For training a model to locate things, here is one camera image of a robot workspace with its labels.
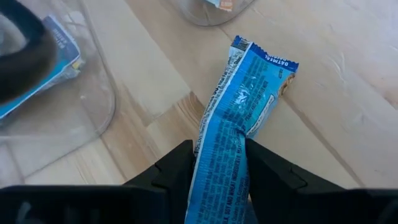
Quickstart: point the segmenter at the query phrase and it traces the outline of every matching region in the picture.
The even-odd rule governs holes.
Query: wooden table
[[[241,35],[300,62],[259,143],[346,188],[398,186],[395,0],[258,0],[216,27],[189,23],[165,0],[83,2],[118,110],[99,139],[25,183],[121,184],[196,139],[229,45]]]

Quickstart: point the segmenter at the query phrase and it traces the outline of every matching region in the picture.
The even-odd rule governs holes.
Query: transparent plastic bin
[[[0,121],[0,187],[24,184],[32,174],[98,138],[116,103],[80,0],[20,2],[40,18],[55,17],[75,39],[85,64],[79,76],[35,94]],[[12,27],[2,30],[3,41],[12,37],[21,47],[19,34],[9,33]]]
[[[215,26],[227,22],[247,8],[253,0],[234,0],[231,12],[218,9],[206,0],[169,0],[184,17],[200,26]]]

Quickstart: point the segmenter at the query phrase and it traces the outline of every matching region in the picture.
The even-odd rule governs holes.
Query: blue packaging
[[[185,223],[242,223],[249,193],[245,138],[253,138],[299,65],[239,36],[203,115]]]
[[[48,30],[52,31],[57,42],[57,61],[55,67],[39,84],[27,93],[0,105],[0,119],[5,118],[37,92],[59,83],[59,80],[75,77],[80,72],[80,66],[83,62],[80,58],[80,49],[73,37],[53,16],[45,17],[42,22]]]

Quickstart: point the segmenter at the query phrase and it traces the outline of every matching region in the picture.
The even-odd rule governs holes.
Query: nutrition label
[[[242,223],[249,191],[245,138],[257,133],[289,71],[237,37],[203,116],[185,223]]]

